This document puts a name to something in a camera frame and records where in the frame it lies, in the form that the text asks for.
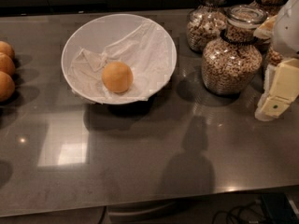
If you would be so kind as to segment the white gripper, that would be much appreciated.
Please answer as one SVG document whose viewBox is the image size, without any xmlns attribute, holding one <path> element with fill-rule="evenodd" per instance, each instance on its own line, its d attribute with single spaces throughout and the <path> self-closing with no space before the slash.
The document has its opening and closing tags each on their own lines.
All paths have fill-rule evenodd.
<svg viewBox="0 0 299 224">
<path fill-rule="evenodd" d="M 268 18 L 253 35 L 260 39 L 272 37 L 275 51 L 285 57 L 298 58 L 299 0 L 288 0 L 278 16 Z M 277 66 L 269 64 L 263 88 L 255 118 L 260 121 L 278 119 L 299 96 L 299 60 L 284 60 Z"/>
</svg>

